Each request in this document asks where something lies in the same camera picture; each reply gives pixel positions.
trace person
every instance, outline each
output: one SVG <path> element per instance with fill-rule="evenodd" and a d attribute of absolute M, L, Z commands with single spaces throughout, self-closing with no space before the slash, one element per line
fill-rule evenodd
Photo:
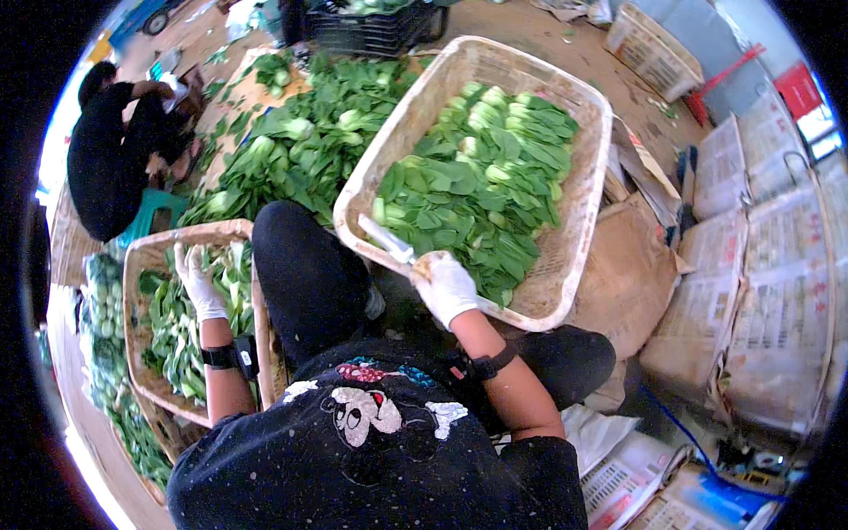
<path fill-rule="evenodd" d="M 95 64 L 83 78 L 78 99 L 81 115 L 68 148 L 70 196 L 89 235 L 103 242 L 121 234 L 138 213 L 148 185 L 145 169 L 151 153 L 174 164 L 192 139 L 181 134 L 185 116 L 166 114 L 162 100 L 174 97 L 157 81 L 115 82 L 117 68 Z M 138 100 L 126 129 L 122 112 Z"/>
<path fill-rule="evenodd" d="M 171 473 L 178 528 L 586 528 L 557 410 L 611 374 L 604 336 L 564 326 L 508 344 L 468 272 L 447 252 L 425 254 L 412 283 L 459 339 L 472 377 L 403 341 L 351 339 L 366 321 L 368 271 L 300 205 L 266 205 L 253 249 L 275 334 L 297 363 L 264 412 L 240 371 L 215 358 L 233 337 L 200 249 L 175 247 L 214 423 Z M 489 435 L 506 430 L 498 455 Z"/>

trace vehicle tire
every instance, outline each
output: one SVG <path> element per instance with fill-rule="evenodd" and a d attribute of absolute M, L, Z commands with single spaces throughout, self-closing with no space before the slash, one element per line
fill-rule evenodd
<path fill-rule="evenodd" d="M 144 21 L 142 32 L 145 35 L 156 36 L 168 25 L 168 10 L 160 9 Z"/>

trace green plastic stool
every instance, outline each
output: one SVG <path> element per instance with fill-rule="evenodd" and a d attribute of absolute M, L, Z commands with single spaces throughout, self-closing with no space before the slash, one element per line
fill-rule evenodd
<path fill-rule="evenodd" d="M 176 222 L 180 219 L 182 212 L 186 211 L 188 199 L 171 195 L 151 188 L 146 188 L 142 193 L 142 204 L 138 207 L 136 218 L 116 237 L 115 243 L 120 248 L 127 248 L 133 241 L 150 234 L 150 226 L 153 224 L 153 212 L 157 209 L 170 210 L 169 228 L 176 228 Z"/>

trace glove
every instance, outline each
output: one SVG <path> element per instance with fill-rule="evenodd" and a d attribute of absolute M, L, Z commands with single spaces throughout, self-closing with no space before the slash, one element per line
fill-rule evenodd
<path fill-rule="evenodd" d="M 446 250 L 421 256 L 412 267 L 410 282 L 448 331 L 455 316 L 477 308 L 474 280 Z"/>
<path fill-rule="evenodd" d="M 226 318 L 224 299 L 212 285 L 211 271 L 204 273 L 201 269 L 202 252 L 202 246 L 194 245 L 186 256 L 186 249 L 182 243 L 176 243 L 174 245 L 176 274 L 182 280 L 182 285 L 185 286 L 186 293 L 194 304 L 194 310 L 198 313 L 198 322 L 210 318 Z"/>

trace blue cable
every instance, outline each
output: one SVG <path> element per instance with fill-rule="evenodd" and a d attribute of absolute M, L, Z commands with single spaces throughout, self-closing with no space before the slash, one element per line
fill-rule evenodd
<path fill-rule="evenodd" d="M 718 480 L 722 485 L 730 486 L 732 488 L 737 488 L 737 489 L 739 489 L 739 490 L 741 490 L 741 491 L 743 491 L 747 494 L 759 495 L 764 499 L 773 500 L 773 501 L 776 501 L 776 502 L 785 503 L 785 502 L 789 501 L 789 497 L 787 497 L 785 495 L 767 494 L 767 493 L 762 492 L 762 491 L 756 491 L 755 489 L 743 488 L 742 486 L 739 486 L 736 483 L 732 483 L 728 479 L 719 475 L 718 471 L 716 470 L 716 467 L 712 464 L 712 462 L 710 461 L 710 458 L 706 455 L 706 452 L 701 448 L 700 444 L 698 444 L 698 441 L 695 439 L 695 436 L 693 436 L 692 433 L 689 432 L 689 429 L 684 427 L 683 423 L 681 423 L 676 417 L 674 417 L 674 414 L 672 414 L 672 412 L 665 405 L 663 405 L 660 402 L 660 400 L 650 391 L 650 389 L 648 387 L 646 387 L 644 384 L 642 384 L 642 389 L 648 394 L 648 399 L 650 399 L 655 404 L 657 404 L 660 407 L 660 410 L 662 410 L 662 412 L 666 416 L 668 416 L 668 419 L 671 420 L 674 423 L 674 425 L 676 425 L 678 427 L 678 429 L 683 431 L 683 434 L 685 434 L 687 437 L 689 437 L 689 440 L 692 441 L 692 444 L 694 444 L 695 447 L 698 448 L 698 450 L 700 451 L 701 458 L 703 458 L 704 462 L 706 463 L 706 468 L 708 470 L 710 470 L 710 473 L 713 475 L 713 477 L 716 480 Z"/>

